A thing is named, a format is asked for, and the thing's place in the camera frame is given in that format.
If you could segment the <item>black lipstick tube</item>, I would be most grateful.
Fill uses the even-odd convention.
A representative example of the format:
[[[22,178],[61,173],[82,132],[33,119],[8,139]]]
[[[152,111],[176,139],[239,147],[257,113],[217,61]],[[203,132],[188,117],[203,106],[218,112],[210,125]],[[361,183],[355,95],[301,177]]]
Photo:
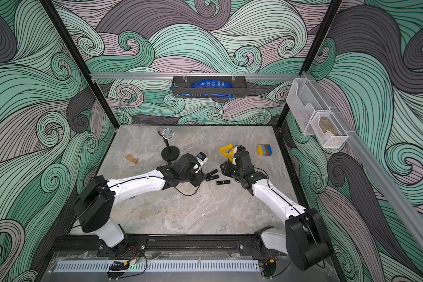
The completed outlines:
[[[208,181],[215,180],[215,179],[218,179],[218,178],[219,178],[219,175],[211,175],[211,176],[208,176],[206,178],[206,181],[208,182]]]
[[[220,180],[216,182],[217,185],[224,185],[224,184],[230,184],[230,183],[231,183],[230,180]]]
[[[218,172],[218,170],[217,170],[217,169],[215,169],[215,170],[213,170],[213,171],[211,171],[211,172],[207,173],[207,174],[206,174],[206,178],[208,178],[208,177],[210,177],[210,176],[215,175],[217,172]]]

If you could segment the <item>black wall tray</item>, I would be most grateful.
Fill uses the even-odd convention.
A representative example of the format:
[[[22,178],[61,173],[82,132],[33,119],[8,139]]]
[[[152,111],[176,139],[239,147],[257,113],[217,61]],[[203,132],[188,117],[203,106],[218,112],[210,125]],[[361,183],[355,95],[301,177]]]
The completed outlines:
[[[243,98],[247,94],[244,76],[174,76],[170,88],[181,98]]]

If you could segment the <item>aluminium rail back wall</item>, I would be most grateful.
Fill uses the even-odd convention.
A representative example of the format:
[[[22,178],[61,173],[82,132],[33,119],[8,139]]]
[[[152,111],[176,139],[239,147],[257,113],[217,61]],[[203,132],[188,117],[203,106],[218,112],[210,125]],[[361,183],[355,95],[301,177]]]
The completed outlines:
[[[91,72],[92,80],[100,79],[151,79],[151,80],[165,80],[173,79],[174,76],[181,76],[188,78],[191,76],[197,77],[237,77],[244,76],[247,80],[260,81],[292,81],[300,77],[300,75],[287,74],[219,74],[219,73],[168,73],[168,72]]]

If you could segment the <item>black lipstick tube upper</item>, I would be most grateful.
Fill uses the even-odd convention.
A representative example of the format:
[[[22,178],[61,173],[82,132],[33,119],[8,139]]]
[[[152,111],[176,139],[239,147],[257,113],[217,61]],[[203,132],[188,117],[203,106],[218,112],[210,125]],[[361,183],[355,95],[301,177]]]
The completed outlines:
[[[213,171],[211,171],[211,172],[207,173],[207,174],[206,174],[206,178],[208,178],[208,177],[210,177],[210,176],[215,175],[217,172],[218,172],[218,170],[217,170],[217,169],[215,169],[215,170],[213,170]]]

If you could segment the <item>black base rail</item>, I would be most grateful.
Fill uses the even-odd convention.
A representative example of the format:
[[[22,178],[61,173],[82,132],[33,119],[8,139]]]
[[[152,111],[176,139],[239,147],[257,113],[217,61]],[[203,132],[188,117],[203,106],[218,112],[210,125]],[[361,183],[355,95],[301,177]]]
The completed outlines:
[[[70,253],[92,251],[99,257],[141,257],[155,251],[226,251],[242,257],[266,259],[290,256],[300,267],[310,267],[331,256],[329,242],[307,235],[298,247],[293,241],[280,251],[262,242],[259,235],[129,235],[128,240],[114,248],[106,246],[97,236],[62,236],[55,239],[51,251]]]

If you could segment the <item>black lipstick tube middle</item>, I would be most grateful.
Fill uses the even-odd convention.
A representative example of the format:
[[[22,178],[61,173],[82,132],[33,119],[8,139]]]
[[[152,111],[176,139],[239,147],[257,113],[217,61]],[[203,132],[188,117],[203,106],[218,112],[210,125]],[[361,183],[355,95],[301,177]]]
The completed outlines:
[[[211,176],[208,176],[206,178],[206,181],[208,182],[208,181],[215,180],[215,179],[218,179],[218,178],[219,178],[219,175],[211,175]]]

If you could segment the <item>blue item in tray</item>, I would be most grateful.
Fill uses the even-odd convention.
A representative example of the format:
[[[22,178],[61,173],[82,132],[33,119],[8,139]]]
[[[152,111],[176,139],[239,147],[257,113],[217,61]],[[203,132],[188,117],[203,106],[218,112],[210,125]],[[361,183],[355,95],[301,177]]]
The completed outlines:
[[[233,85],[230,82],[208,79],[197,81],[191,84],[193,89],[231,89]]]

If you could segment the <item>clear wall bin large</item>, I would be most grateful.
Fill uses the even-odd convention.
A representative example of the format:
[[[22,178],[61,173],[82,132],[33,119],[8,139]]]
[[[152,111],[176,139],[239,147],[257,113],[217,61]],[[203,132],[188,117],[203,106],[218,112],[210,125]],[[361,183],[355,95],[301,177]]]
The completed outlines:
[[[311,122],[317,114],[329,113],[316,88],[307,78],[296,78],[291,84],[286,102],[304,135],[314,135]]]

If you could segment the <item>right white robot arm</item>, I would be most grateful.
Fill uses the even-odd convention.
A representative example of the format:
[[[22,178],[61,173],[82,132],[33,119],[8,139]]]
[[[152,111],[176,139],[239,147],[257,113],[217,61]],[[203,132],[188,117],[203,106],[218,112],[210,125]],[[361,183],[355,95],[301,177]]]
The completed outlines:
[[[296,203],[276,188],[268,174],[252,164],[244,146],[233,146],[227,154],[231,156],[221,164],[222,174],[261,200],[284,224],[283,231],[273,227],[261,231],[263,246],[289,255],[300,270],[325,263],[331,256],[331,247],[322,215],[316,209]]]

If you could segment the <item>aluminium rail right wall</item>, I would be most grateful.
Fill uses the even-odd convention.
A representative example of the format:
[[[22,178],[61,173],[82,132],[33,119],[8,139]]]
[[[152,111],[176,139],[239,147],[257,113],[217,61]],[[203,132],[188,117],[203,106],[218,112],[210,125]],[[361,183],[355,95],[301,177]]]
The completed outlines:
[[[337,109],[333,102],[331,102],[329,96],[320,88],[316,79],[309,72],[303,72],[301,77],[309,79],[312,85],[316,88],[325,105],[329,107],[330,112],[333,114],[333,117],[337,122],[337,127],[349,137],[345,144],[350,144],[352,150],[358,157],[358,160],[361,162],[362,167],[368,172],[371,180],[375,186],[381,190],[381,193],[387,201],[390,202],[390,205],[394,208],[398,217],[409,229],[409,232],[423,251],[422,216],[407,200],[399,185],[394,182],[392,177],[390,177],[389,173],[371,153],[369,148],[358,136],[357,132],[347,123],[343,113]]]

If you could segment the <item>multicolour block stack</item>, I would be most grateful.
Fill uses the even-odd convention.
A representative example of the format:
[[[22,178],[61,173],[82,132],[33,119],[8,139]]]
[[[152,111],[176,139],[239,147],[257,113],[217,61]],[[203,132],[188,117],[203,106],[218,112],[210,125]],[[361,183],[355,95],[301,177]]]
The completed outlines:
[[[259,156],[271,156],[272,155],[272,149],[271,146],[268,144],[260,144],[257,147],[257,154]]]

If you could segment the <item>black lipstick tube lower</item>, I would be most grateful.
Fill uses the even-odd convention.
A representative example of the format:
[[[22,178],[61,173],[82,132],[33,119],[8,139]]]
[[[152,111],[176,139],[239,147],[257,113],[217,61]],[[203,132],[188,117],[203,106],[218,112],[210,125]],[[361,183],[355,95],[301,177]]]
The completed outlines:
[[[230,184],[230,183],[231,183],[230,180],[220,180],[216,182],[217,185],[224,185],[224,184]]]

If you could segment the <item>aluminium rail wall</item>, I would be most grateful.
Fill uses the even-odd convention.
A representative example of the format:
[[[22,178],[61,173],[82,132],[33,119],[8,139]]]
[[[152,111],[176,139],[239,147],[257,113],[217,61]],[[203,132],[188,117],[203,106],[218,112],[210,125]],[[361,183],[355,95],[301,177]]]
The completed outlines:
[[[394,182],[392,177],[390,177],[389,173],[371,153],[369,148],[358,136],[357,132],[347,123],[343,113],[337,109],[333,102],[331,102],[329,96],[320,88],[316,79],[309,72],[303,72],[301,77],[309,79],[312,85],[316,88],[325,105],[329,107],[330,112],[333,114],[333,117],[337,122],[337,127],[349,137],[345,144],[350,144],[352,150],[358,157],[358,160],[361,162],[362,167],[368,172],[371,180],[375,186],[381,190],[381,193],[387,201],[390,202],[390,205],[394,208],[398,217],[409,229],[409,232],[423,251],[422,216],[407,200],[399,185]]]
[[[151,79],[151,80],[165,80],[173,79],[174,76],[181,76],[188,78],[191,76],[197,77],[237,77],[244,76],[247,80],[260,81],[292,81],[300,77],[300,75],[287,74],[219,74],[219,73],[168,73],[168,72],[91,72],[92,80],[100,79]]]

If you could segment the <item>clear wall bin small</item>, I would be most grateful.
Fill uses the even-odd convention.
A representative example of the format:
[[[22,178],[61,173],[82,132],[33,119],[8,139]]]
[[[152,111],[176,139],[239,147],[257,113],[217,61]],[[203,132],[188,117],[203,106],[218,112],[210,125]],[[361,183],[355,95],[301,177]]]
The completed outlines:
[[[349,138],[338,127],[331,112],[317,112],[311,122],[311,129],[319,144],[325,149],[339,149]]]

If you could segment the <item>yellow triangle toy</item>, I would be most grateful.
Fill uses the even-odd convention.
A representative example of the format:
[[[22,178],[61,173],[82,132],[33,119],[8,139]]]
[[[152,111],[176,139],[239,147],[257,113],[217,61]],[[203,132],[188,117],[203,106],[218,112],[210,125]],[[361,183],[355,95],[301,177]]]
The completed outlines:
[[[234,146],[232,144],[219,148],[219,152],[229,161],[233,162]]]

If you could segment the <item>brown wooden block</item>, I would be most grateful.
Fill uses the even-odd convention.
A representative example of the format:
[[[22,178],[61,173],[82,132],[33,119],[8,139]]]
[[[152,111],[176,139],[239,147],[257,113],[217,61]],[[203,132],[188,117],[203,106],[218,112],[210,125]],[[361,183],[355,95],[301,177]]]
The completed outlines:
[[[139,162],[138,158],[135,158],[130,154],[127,154],[125,158],[126,158],[127,161],[129,161],[133,164],[137,164]]]

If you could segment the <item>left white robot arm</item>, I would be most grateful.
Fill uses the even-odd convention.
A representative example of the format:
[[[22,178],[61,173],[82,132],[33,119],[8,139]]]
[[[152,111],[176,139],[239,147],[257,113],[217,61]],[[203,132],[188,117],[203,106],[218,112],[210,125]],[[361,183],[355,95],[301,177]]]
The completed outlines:
[[[206,178],[202,167],[207,160],[203,152],[197,156],[187,153],[172,164],[141,175],[110,180],[103,176],[94,177],[74,203],[82,231],[96,235],[109,248],[117,247],[126,241],[125,232],[110,216],[117,204],[149,192],[177,188],[180,183],[190,183],[198,188]]]

